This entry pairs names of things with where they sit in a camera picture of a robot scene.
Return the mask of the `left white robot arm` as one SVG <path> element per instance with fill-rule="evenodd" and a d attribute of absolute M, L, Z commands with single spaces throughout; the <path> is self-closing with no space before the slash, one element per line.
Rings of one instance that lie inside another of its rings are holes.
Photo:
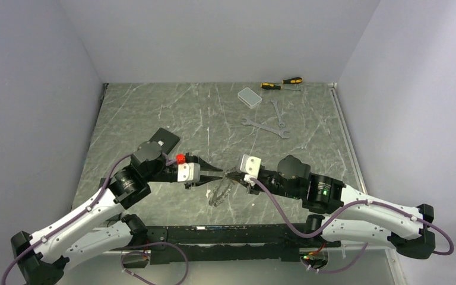
<path fill-rule="evenodd" d="M 53 224 L 33 233 L 21 231 L 11 238 L 17 265 L 26 284 L 56 284 L 64 272 L 116 248 L 140 249 L 149 241 L 148 229 L 135 214 L 123 216 L 107 230 L 94 228 L 123 213 L 151 193 L 150 182 L 183 183 L 187 188 L 216 181 L 207 172 L 219 172 L 199 156 L 168 154 L 176 145 L 163 140 L 142 143 L 127 155 L 129 165 L 109 170 L 106 179 L 86 202 Z"/>

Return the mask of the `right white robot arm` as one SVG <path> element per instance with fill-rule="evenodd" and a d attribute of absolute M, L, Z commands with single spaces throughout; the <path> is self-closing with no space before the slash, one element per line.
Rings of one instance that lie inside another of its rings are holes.
<path fill-rule="evenodd" d="M 288 155 L 276 170 L 267 170 L 261 159 L 244 154 L 227 177 L 245 186 L 248 193 L 300 200 L 309 211 L 296 235 L 310 246 L 337 241 L 371 243 L 395 249 L 414 259 L 428 259 L 435 251 L 435 235 L 429 231 L 433 207 L 406 207 L 386 202 L 328 176 L 314 174 L 308 164 Z"/>

